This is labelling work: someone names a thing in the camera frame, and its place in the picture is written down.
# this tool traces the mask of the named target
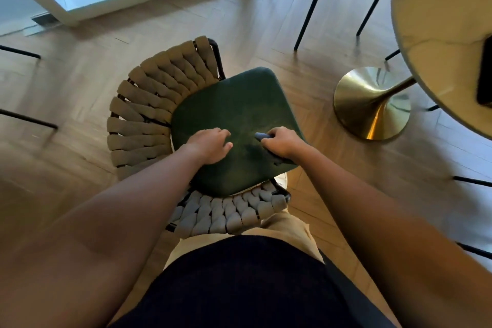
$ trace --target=hand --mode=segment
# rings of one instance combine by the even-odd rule
[[[202,165],[211,165],[219,162],[231,150],[231,142],[224,145],[225,139],[230,136],[228,130],[221,130],[218,127],[200,130],[192,135],[183,147],[196,153]]]
[[[270,139],[262,139],[262,145],[277,156],[289,158],[294,162],[296,162],[301,151],[308,146],[294,130],[289,130],[283,126],[275,127],[267,133],[275,136]]]

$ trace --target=black phone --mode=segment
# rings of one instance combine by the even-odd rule
[[[477,102],[492,107],[492,36],[485,39],[478,77]]]

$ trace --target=table pedestal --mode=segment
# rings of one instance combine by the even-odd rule
[[[336,86],[335,114],[349,132],[362,139],[392,138],[410,117],[410,100],[402,91],[415,83],[413,77],[399,83],[398,78],[380,68],[354,69]]]

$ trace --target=green seat cushion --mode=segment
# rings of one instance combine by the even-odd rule
[[[190,95],[174,111],[171,138],[175,149],[195,132],[220,127],[231,132],[234,147],[220,162],[203,166],[192,186],[213,197],[226,197],[295,168],[274,165],[272,156],[254,138],[286,126],[303,135],[275,74],[256,68]]]

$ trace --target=wooden floor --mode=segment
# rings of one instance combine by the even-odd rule
[[[257,66],[278,76],[308,141],[348,171],[398,199],[452,239],[492,250],[492,189],[451,180],[492,179],[492,143],[410,89],[413,110],[397,139],[362,142],[332,108],[338,80],[360,66],[384,67],[396,48],[390,0],[381,0],[360,40],[372,0],[319,0],[299,51],[292,49],[311,0],[155,0],[33,37],[0,44],[43,60],[0,52],[0,107],[55,122],[50,129],[0,118],[0,252],[31,237],[116,180],[105,123],[116,88],[158,51],[200,35],[215,39],[227,76]],[[408,76],[400,56],[389,69]],[[318,246],[381,310],[390,309],[345,242],[306,174],[289,173],[290,212],[311,225]],[[164,232],[132,294],[131,308],[162,270],[177,239]],[[492,264],[484,263],[492,270]]]

